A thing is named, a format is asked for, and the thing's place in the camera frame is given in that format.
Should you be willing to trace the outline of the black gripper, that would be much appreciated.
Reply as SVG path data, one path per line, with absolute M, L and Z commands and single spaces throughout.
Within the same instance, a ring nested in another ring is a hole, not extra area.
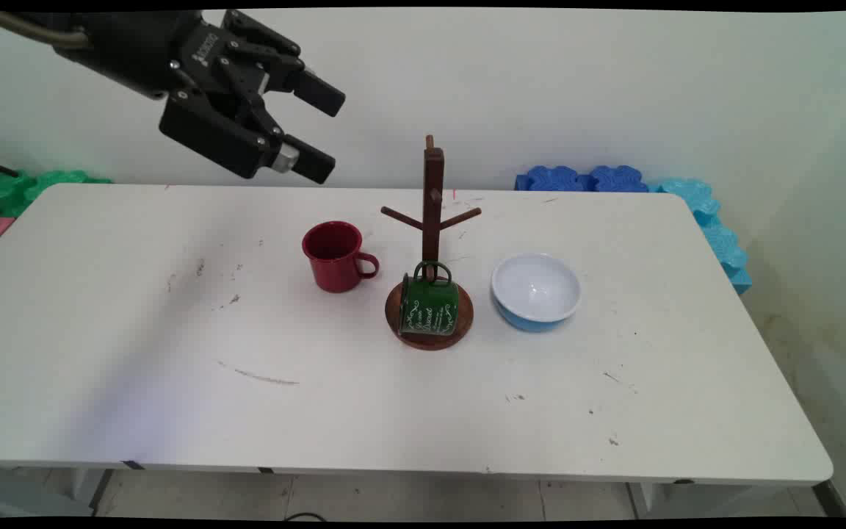
M 27 21 L 81 32 L 83 49 L 54 49 L 135 93 L 169 93 L 162 134 L 251 179 L 262 168 L 326 182 L 336 160 L 286 133 L 263 95 L 289 93 L 335 117 L 346 95 L 306 67 L 301 47 L 238 10 L 212 26 L 200 10 L 29 11 Z M 207 58 L 194 56 L 207 40 Z

